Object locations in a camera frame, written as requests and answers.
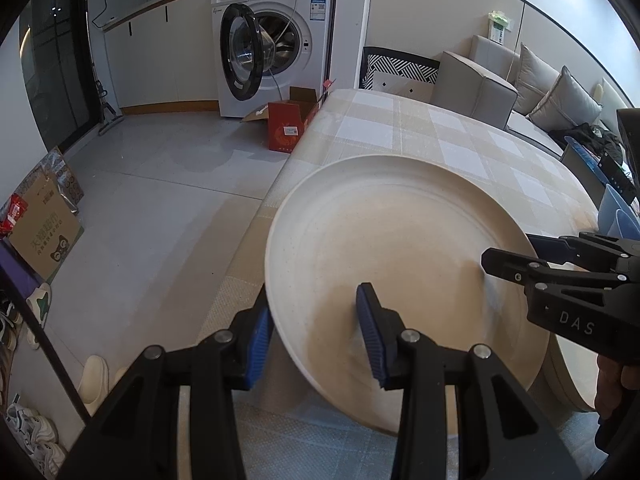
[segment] tablecloth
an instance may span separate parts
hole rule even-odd
[[[213,299],[198,341],[229,326],[264,282],[271,221],[289,191],[336,160],[399,153],[439,164],[472,181],[532,234],[575,235],[596,228],[596,209],[578,180],[551,156],[512,135],[453,112],[363,90],[332,92],[274,181]],[[597,414],[573,413],[542,373],[531,395],[559,431],[585,476],[603,454],[595,449]],[[350,420],[306,382],[274,332],[262,379],[234,394],[249,479],[388,479],[396,439]],[[190,478],[188,392],[181,395],[178,462]],[[457,478],[457,441],[449,440],[449,478]]]

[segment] screw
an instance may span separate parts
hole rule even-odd
[[[162,355],[162,347],[158,345],[151,345],[145,348],[145,358],[153,361],[158,359]]]
[[[487,345],[479,344],[474,346],[474,354],[481,359],[487,359],[491,355],[491,349]]]
[[[213,339],[215,339],[219,343],[228,343],[234,338],[233,332],[231,330],[218,330],[214,335]]]
[[[400,336],[408,343],[415,343],[420,339],[420,332],[408,328],[407,330],[402,330]]]

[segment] human hand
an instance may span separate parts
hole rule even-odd
[[[640,390],[640,366],[623,366],[599,355],[598,368],[595,408],[606,419],[620,404],[623,388]]]

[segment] cabinet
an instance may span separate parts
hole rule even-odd
[[[210,0],[174,0],[105,34],[121,107],[215,100]]]

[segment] energy label sticker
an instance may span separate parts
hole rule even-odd
[[[324,22],[326,17],[326,0],[311,0],[310,20]]]

